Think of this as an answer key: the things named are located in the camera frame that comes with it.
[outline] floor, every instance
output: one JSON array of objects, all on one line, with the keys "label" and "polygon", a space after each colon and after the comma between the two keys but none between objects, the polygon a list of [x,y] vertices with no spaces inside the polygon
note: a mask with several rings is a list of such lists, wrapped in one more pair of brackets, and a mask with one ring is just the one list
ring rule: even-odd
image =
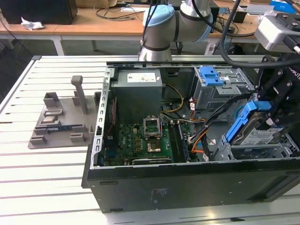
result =
[{"label": "floor", "polygon": [[[33,55],[57,55],[54,44],[48,40],[20,40]],[[14,50],[4,48],[0,52],[0,102],[4,99],[17,78],[23,72],[32,56],[13,40]],[[91,41],[63,41],[66,55],[137,55],[140,50],[138,41],[97,41],[98,51],[93,51]],[[206,43],[183,43],[181,54],[204,54]],[[254,54],[255,45],[247,45],[247,54]]]}]

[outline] slotted metal surface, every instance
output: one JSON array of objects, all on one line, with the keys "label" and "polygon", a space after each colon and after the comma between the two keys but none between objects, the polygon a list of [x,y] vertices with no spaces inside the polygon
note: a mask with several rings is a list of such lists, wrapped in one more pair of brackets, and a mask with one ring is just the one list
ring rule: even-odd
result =
[{"label": "slotted metal surface", "polygon": [[271,203],[103,215],[91,190],[81,188],[87,147],[27,148],[46,92],[55,91],[60,98],[71,97],[75,90],[71,77],[82,75],[85,95],[93,96],[102,89],[106,62],[124,60],[135,61],[136,57],[52,56],[30,62],[0,105],[1,225],[203,224],[207,220],[231,223],[232,217],[246,220],[232,222],[235,225],[253,221],[255,224],[300,222],[300,186]]}]

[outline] open computer tower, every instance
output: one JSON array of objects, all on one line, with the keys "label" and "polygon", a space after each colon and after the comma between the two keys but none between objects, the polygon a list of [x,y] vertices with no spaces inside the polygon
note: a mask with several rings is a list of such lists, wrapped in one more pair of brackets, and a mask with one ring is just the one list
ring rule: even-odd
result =
[{"label": "open computer tower", "polygon": [[[214,84],[201,67],[217,74]],[[103,213],[274,201],[300,182],[295,140],[280,131],[263,148],[253,142],[245,149],[222,139],[251,99],[236,101],[210,126],[209,159],[201,143],[196,150],[189,144],[201,123],[186,120],[205,121],[252,91],[252,74],[226,65],[108,64],[83,184]],[[222,146],[230,151],[214,155]]]}]

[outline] desk leg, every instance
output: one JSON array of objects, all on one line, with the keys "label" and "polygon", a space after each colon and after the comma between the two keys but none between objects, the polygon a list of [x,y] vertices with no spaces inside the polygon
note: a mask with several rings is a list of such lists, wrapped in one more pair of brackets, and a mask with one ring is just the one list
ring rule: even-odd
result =
[{"label": "desk leg", "polygon": [[57,55],[65,55],[64,50],[63,50],[62,45],[61,45],[60,36],[54,36],[52,41],[54,42]]},{"label": "desk leg", "polygon": [[93,41],[92,40],[92,46],[93,46],[93,51],[97,51],[97,44],[96,44],[96,41]]},{"label": "desk leg", "polygon": [[15,48],[13,43],[11,42],[11,39],[4,39],[4,40],[2,40],[2,42],[4,42],[4,46],[6,48],[8,48],[9,50],[13,50]]},{"label": "desk leg", "polygon": [[208,39],[208,43],[204,55],[212,55],[218,42],[219,42],[218,38]]}]

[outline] motherboard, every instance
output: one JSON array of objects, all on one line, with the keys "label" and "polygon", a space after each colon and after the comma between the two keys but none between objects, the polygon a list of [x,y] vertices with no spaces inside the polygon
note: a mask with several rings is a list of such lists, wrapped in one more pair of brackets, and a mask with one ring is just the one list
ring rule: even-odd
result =
[{"label": "motherboard", "polygon": [[[176,139],[180,139],[180,144],[174,141],[173,127],[177,131]],[[160,135],[147,136],[147,133],[155,132],[159,132]],[[189,136],[191,136],[190,127],[185,123],[178,124],[176,127],[161,122],[159,128],[156,124],[148,124],[146,128],[142,123],[120,124],[118,144],[116,147],[107,148],[105,161],[108,165],[175,163],[178,161],[178,151],[182,151],[186,160],[188,150],[185,144]]]}]

